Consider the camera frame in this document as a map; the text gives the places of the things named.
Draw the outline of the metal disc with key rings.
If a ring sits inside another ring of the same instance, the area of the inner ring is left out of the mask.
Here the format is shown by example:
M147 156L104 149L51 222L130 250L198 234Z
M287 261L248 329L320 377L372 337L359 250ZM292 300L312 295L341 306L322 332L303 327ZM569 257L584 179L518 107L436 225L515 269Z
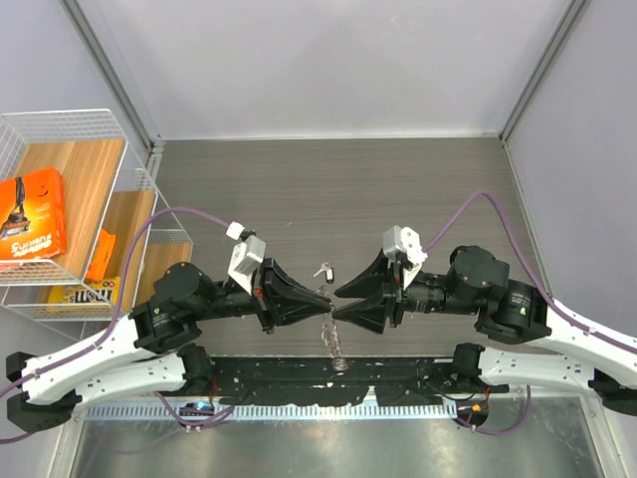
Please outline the metal disc with key rings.
M331 359L332 368L338 372L347 370L347 360L342 355L337 326L331 314L323 315L320 336Z

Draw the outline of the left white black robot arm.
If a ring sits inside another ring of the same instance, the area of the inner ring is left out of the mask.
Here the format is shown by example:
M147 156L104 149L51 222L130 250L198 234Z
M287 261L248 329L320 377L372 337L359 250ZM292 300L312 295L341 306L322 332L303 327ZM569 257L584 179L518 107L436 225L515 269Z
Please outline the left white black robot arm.
M288 326L331 310L328 297L291 279L268 259L242 287L213 281L188 262L158 279L150 299L108 328L43 356L6 358L8 420L25 436L60 426L100 402L146 393L199 396L215 371L195 345L199 323L254 315L262 330Z

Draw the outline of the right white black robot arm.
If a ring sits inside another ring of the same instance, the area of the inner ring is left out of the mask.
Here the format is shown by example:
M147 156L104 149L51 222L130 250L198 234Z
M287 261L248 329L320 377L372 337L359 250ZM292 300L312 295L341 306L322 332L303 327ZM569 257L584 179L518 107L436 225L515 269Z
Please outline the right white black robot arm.
M401 324L407 313L475 318L475 329L508 346L539 354L515 354L458 344L450 365L453 385L471 392L484 384L523 384L596 395L604 407L636 413L636 341L596 326L530 284L513 280L508 263L479 246L459 246L445 274L412 272L384 253L336 289L346 306L338 321L375 334Z

